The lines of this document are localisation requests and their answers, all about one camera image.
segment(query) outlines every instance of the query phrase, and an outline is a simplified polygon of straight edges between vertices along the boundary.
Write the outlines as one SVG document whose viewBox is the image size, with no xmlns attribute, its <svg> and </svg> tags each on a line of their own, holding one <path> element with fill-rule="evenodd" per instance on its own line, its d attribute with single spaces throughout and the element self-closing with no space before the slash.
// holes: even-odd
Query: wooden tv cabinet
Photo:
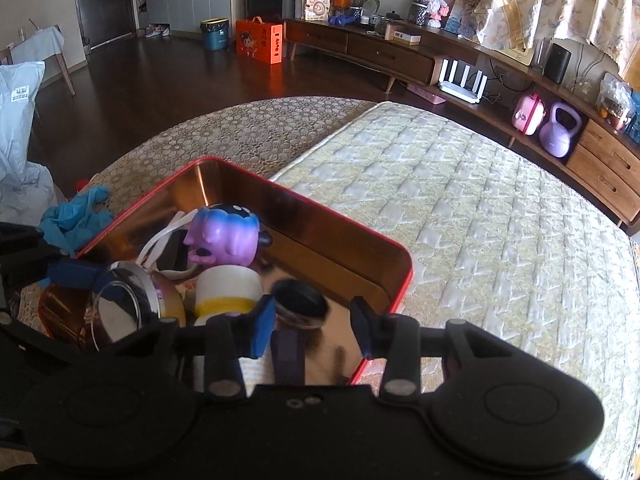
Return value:
<svg viewBox="0 0 640 480">
<path fill-rule="evenodd" d="M 303 20 L 285 20 L 284 38 L 290 44 L 291 59 L 295 56 L 296 46 L 302 44 L 388 75 L 386 93 L 396 79 L 426 88 L 499 130 L 508 148 L 569 184 L 625 231 L 638 230 L 640 145 L 624 133 L 614 131 L 596 108 L 567 88 L 500 52 L 461 40 L 441 29 L 408 23 L 403 24 L 403 29 L 420 34 L 420 44 L 409 46 L 385 41 L 354 25 L 336 27 L 327 22 Z M 537 91 L 546 102 L 562 100 L 578 110 L 584 128 L 572 139 L 569 155 L 555 158 L 540 145 L 538 134 L 524 136 L 516 130 L 511 125 L 513 111 L 505 106 L 485 100 L 473 105 L 440 90 L 437 81 L 444 59 L 459 59 L 473 66 L 481 56 L 519 72 L 534 84 L 531 91 Z"/>
</svg>

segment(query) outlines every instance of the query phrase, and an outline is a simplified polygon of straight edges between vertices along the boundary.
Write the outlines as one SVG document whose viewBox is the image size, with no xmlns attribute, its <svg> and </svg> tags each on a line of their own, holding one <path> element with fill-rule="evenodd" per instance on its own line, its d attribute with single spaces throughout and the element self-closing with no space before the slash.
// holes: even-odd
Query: purple kettlebell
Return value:
<svg viewBox="0 0 640 480">
<path fill-rule="evenodd" d="M 200 209 L 184 237 L 190 248 L 189 260 L 206 267 L 247 267 L 258 247 L 270 246 L 272 242 L 267 231 L 260 231 L 255 214 L 245 207 L 225 204 Z"/>
<path fill-rule="evenodd" d="M 575 127 L 573 129 L 567 130 L 556 120 L 556 112 L 558 111 L 558 108 L 564 110 L 574 118 Z M 580 118 L 580 115 L 578 115 L 578 112 L 569 105 L 556 103 L 551 107 L 549 122 L 542 126 L 542 129 L 540 130 L 540 144 L 542 144 L 542 147 L 553 156 L 565 156 L 569 153 L 571 138 L 580 131 L 581 127 L 582 119 Z"/>
</svg>

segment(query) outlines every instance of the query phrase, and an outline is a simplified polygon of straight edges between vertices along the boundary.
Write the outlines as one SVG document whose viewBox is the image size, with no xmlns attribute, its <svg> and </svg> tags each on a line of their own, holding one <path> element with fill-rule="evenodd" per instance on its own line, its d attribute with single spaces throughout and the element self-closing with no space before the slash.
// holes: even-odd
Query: dark wooden floor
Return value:
<svg viewBox="0 0 640 480">
<path fill-rule="evenodd" d="M 75 183 L 103 170 L 145 140 L 185 120 L 249 101 L 325 95 L 390 99 L 461 121 L 449 105 L 434 107 L 386 76 L 319 54 L 266 65 L 232 52 L 206 52 L 186 38 L 132 39 L 109 44 L 72 74 L 77 95 L 60 80 L 37 97 L 29 158 L 47 166 L 67 196 Z M 471 128 L 478 121 L 469 116 Z"/>
</svg>

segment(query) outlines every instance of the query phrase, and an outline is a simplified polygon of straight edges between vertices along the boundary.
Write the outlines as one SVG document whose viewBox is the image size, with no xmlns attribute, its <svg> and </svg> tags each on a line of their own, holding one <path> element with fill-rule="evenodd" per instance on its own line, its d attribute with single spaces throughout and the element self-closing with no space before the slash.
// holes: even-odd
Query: quilted mattress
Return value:
<svg viewBox="0 0 640 480">
<path fill-rule="evenodd" d="M 631 478 L 640 300 L 628 237 L 574 190 L 444 118 L 385 102 L 273 177 L 409 249 L 404 314 L 461 317 L 596 391 L 606 426 L 590 458 Z M 442 380 L 423 360 L 422 386 Z M 363 378 L 376 386 L 382 363 Z"/>
</svg>

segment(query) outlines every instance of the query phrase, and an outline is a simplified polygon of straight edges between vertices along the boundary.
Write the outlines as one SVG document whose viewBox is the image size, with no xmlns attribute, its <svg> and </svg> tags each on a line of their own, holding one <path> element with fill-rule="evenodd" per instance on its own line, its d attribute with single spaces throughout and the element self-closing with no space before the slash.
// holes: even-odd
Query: white router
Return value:
<svg viewBox="0 0 640 480">
<path fill-rule="evenodd" d="M 478 73 L 476 74 L 476 80 L 474 81 L 474 87 L 472 90 L 468 90 L 465 88 L 465 84 L 467 78 L 469 77 L 469 65 L 465 65 L 465 71 L 462 74 L 462 79 L 459 85 L 453 83 L 453 79 L 456 76 L 456 70 L 458 68 L 458 60 L 454 59 L 451 62 L 449 79 L 445 81 L 448 65 L 449 60 L 445 59 L 442 62 L 442 70 L 440 70 L 440 82 L 438 83 L 440 90 L 446 92 L 447 94 L 451 94 L 459 99 L 462 99 L 468 103 L 479 103 L 480 99 L 482 99 L 484 87 L 486 86 L 487 76 L 483 75 L 481 70 L 478 70 Z"/>
</svg>

